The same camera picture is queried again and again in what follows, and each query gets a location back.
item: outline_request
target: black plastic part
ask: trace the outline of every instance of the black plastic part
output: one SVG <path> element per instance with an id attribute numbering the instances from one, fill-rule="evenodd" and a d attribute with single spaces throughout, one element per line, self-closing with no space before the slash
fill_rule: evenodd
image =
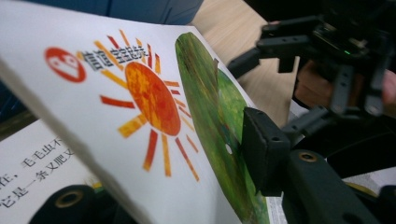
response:
<path id="1" fill-rule="evenodd" d="M 334 91 L 330 103 L 330 110 L 333 113 L 339 115 L 346 113 L 353 77 L 353 66 L 341 64 L 333 83 Z"/>
<path id="2" fill-rule="evenodd" d="M 320 22 L 320 16 L 307 15 L 281 22 L 269 23 L 262 27 L 261 39 L 276 36 L 309 35 L 312 33 L 313 28 Z"/>
<path id="3" fill-rule="evenodd" d="M 279 59 L 278 73 L 290 73 L 294 68 L 295 57 L 285 57 Z"/>
<path id="4" fill-rule="evenodd" d="M 283 207 L 290 224 L 379 223 L 319 154 L 293 150 L 285 169 Z"/>
<path id="5" fill-rule="evenodd" d="M 136 224 L 106 190 L 72 185 L 52 194 L 30 224 Z"/>
<path id="6" fill-rule="evenodd" d="M 318 0 L 245 0 L 245 2 L 253 7 L 266 21 L 283 21 L 316 15 L 321 12 L 321 1 Z"/>
<path id="7" fill-rule="evenodd" d="M 239 78 L 259 64 L 260 50 L 254 48 L 230 61 L 227 68 L 235 78 Z"/>
<path id="8" fill-rule="evenodd" d="M 396 223 L 396 186 L 385 186 L 377 198 L 376 212 L 383 223 Z"/>
<path id="9" fill-rule="evenodd" d="M 262 59 L 285 59 L 305 54 L 310 49 L 310 43 L 307 35 L 291 35 L 260 39 L 257 47 L 261 51 Z"/>
<path id="10" fill-rule="evenodd" d="M 290 153 L 289 139 L 262 111 L 246 107 L 241 150 L 257 191 L 280 196 L 279 164 Z"/>
<path id="11" fill-rule="evenodd" d="M 316 106 L 298 119 L 292 120 L 282 128 L 282 132 L 289 138 L 291 146 L 296 145 L 303 137 L 311 136 L 329 125 L 329 111 L 323 106 Z"/>
<path id="12" fill-rule="evenodd" d="M 327 158 L 342 178 L 394 167 L 396 119 L 382 116 L 363 123 L 339 120 L 306 137 L 295 148 L 312 150 Z"/>

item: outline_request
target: red sun rays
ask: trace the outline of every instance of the red sun rays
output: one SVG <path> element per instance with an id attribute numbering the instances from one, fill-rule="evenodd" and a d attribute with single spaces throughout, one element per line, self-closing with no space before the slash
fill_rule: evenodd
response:
<path id="1" fill-rule="evenodd" d="M 122 30 L 120 30 L 120 34 L 125 45 L 131 47 Z M 108 36 L 108 39 L 115 49 L 120 48 L 120 45 L 112 36 Z M 129 62 L 124 67 L 101 42 L 95 41 L 94 44 L 106 54 L 108 59 L 113 62 L 121 72 L 124 72 L 126 81 L 119 78 L 108 69 L 101 70 L 101 73 L 128 90 L 133 98 L 133 101 L 123 101 L 101 95 L 102 103 L 129 109 L 136 109 L 138 107 L 141 111 L 141 114 L 119 127 L 120 134 L 126 138 L 137 132 L 146 124 L 152 127 L 149 133 L 148 148 L 146 158 L 143 162 L 143 168 L 147 171 L 150 170 L 154 161 L 157 144 L 161 141 L 163 146 L 164 172 L 166 176 L 171 176 L 170 147 L 168 140 L 169 138 L 173 138 L 194 178 L 196 181 L 199 181 L 199 176 L 179 138 L 181 121 L 195 132 L 193 125 L 189 122 L 191 115 L 186 105 L 177 98 L 174 98 L 174 95 L 180 95 L 178 90 L 180 87 L 179 83 L 175 81 L 162 81 L 158 77 L 161 73 L 160 56 L 155 54 L 154 57 L 152 57 L 151 46 L 148 45 L 148 53 L 146 55 L 144 53 L 139 55 L 141 63 L 136 61 Z M 142 48 L 140 40 L 136 39 L 136 44 L 139 48 Z M 186 142 L 191 146 L 190 148 L 197 153 L 198 148 L 191 138 L 186 135 L 186 139 Z"/>

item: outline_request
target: white page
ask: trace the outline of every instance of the white page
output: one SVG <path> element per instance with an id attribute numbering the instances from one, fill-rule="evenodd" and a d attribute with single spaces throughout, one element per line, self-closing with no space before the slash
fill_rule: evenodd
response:
<path id="1" fill-rule="evenodd" d="M 0 142 L 0 223 L 28 223 L 54 192 L 96 178 L 38 120 Z"/>

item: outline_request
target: yellow sun rays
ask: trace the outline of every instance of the yellow sun rays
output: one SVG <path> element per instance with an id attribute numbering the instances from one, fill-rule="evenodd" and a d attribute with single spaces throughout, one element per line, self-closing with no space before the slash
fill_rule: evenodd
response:
<path id="1" fill-rule="evenodd" d="M 120 30 L 120 35 L 122 37 L 122 40 L 124 44 L 128 47 L 130 47 L 130 42 L 128 41 L 127 36 L 125 33 Z M 108 36 L 108 39 L 110 42 L 113 44 L 113 46 L 118 49 L 119 45 L 116 42 L 116 40 L 112 36 Z M 143 48 L 142 42 L 139 39 L 135 39 L 136 44 L 139 48 Z M 119 60 L 114 57 L 114 55 L 110 52 L 109 49 L 107 49 L 100 41 L 94 41 L 94 45 L 99 48 L 101 51 L 105 53 L 105 55 L 108 57 L 108 59 L 114 63 L 119 70 L 122 72 L 125 70 L 125 67 L 119 63 Z M 161 61 L 160 61 L 160 56 L 158 54 L 154 54 L 154 57 L 152 57 L 152 51 L 151 51 L 151 46 L 148 44 L 148 54 L 146 55 L 145 53 L 142 53 L 139 55 L 140 61 L 147 65 L 152 71 L 154 71 L 157 76 L 161 74 Z M 127 82 L 123 79 L 121 79 L 119 76 L 114 74 L 108 69 L 103 69 L 100 71 L 101 74 L 103 74 L 105 77 L 113 81 L 114 83 L 118 84 L 119 86 L 123 87 L 124 89 L 128 90 L 128 85 Z M 163 81 L 163 84 L 168 87 L 168 90 L 171 92 L 173 95 L 180 95 L 179 90 L 177 88 L 180 88 L 179 83 L 175 81 Z M 109 97 L 101 96 L 102 103 L 107 104 L 107 105 L 114 105 L 114 106 L 123 106 L 123 107 L 129 107 L 133 108 L 135 104 L 133 102 L 127 102 L 127 101 L 121 101 L 117 99 L 111 99 Z M 177 106 L 177 109 L 179 112 L 179 116 L 183 123 L 192 131 L 195 132 L 193 124 L 189 121 L 191 119 L 191 114 L 188 112 L 186 104 L 183 102 L 179 101 L 177 98 L 173 97 L 174 99 L 174 104 Z M 133 135 L 135 132 L 140 130 L 144 125 L 148 124 L 149 120 L 148 118 L 143 114 L 140 113 L 133 119 L 128 120 L 124 124 L 122 124 L 119 128 L 118 131 L 123 136 L 124 138 L 127 138 L 131 135 Z M 170 136 L 168 136 L 166 133 L 154 129 L 154 127 L 151 127 L 150 133 L 148 136 L 148 148 L 147 148 L 147 153 L 146 157 L 143 162 L 143 169 L 146 171 L 149 171 L 152 167 L 154 157 L 155 157 L 155 151 L 157 148 L 157 143 L 158 141 L 161 141 L 162 147 L 163 147 L 163 169 L 164 169 L 164 174 L 165 176 L 171 176 L 172 171 L 171 171 L 171 160 L 170 160 L 170 146 L 169 146 L 169 139 Z M 198 153 L 198 147 L 193 143 L 191 138 L 186 135 L 187 142 L 190 144 L 191 148 L 193 149 L 193 152 Z M 197 172 L 194 169 L 194 166 L 192 165 L 192 162 L 188 156 L 188 153 L 185 150 L 185 147 L 183 146 L 182 142 L 179 139 L 179 134 L 175 138 L 175 143 L 177 145 L 177 148 L 179 149 L 179 152 L 181 153 L 182 157 L 184 158 L 185 162 L 189 166 L 194 178 L 196 181 L 199 181 L 199 176 Z"/>

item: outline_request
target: open book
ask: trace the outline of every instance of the open book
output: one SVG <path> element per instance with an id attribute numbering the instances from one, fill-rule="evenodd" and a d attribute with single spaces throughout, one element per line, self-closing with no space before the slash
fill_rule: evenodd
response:
<path id="1" fill-rule="evenodd" d="M 1 80 L 139 223 L 269 222 L 238 151 L 254 104 L 194 27 L 0 1 L 0 34 Z"/>
<path id="2" fill-rule="evenodd" d="M 1 223 L 28 223 L 53 193 L 71 185 L 101 187 L 42 120 L 0 142 Z"/>

